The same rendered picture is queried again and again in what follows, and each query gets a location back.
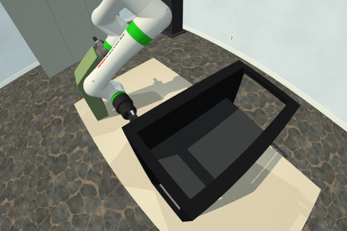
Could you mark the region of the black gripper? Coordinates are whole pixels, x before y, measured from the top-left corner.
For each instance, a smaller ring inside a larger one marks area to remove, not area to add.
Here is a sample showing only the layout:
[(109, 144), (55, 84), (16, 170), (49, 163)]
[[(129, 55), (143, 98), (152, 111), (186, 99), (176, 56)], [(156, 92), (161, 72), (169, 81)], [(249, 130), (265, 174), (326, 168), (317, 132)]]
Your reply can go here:
[(119, 113), (125, 120), (129, 120), (130, 122), (138, 117), (136, 114), (137, 109), (130, 101), (124, 102), (120, 105)]

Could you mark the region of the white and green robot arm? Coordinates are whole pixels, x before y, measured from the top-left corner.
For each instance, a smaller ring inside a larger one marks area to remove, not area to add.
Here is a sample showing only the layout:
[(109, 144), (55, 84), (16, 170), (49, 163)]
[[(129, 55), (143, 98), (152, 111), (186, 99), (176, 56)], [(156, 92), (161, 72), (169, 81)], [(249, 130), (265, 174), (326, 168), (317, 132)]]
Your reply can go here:
[[(128, 9), (136, 18), (128, 24), (117, 14)], [(115, 17), (115, 18), (114, 18)], [(93, 11), (93, 24), (107, 34), (104, 41), (93, 37), (96, 53), (103, 59), (86, 77), (83, 88), (94, 97), (109, 100), (119, 113), (122, 103), (131, 99), (123, 85), (111, 80), (136, 53), (169, 26), (170, 8), (161, 0), (103, 0)]]

